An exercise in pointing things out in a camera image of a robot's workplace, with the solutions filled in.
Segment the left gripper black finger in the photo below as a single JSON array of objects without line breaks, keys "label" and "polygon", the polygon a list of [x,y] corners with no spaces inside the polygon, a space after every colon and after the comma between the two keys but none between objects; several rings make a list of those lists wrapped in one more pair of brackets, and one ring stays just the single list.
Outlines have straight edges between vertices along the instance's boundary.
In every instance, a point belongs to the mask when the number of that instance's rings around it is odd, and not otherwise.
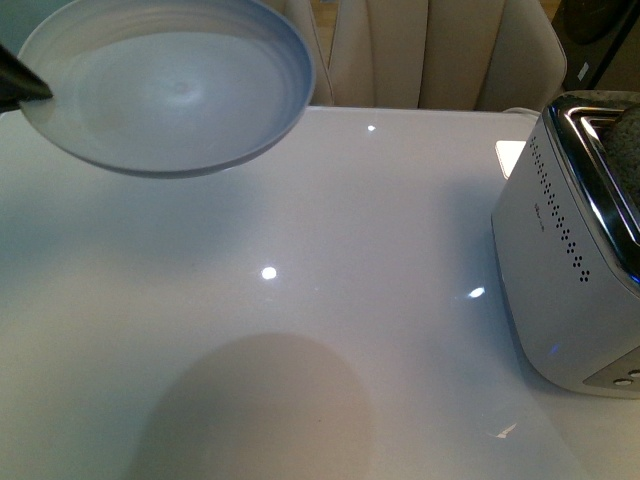
[{"label": "left gripper black finger", "polygon": [[49,100],[52,97],[49,86],[1,46],[1,112],[19,110],[23,102]]}]

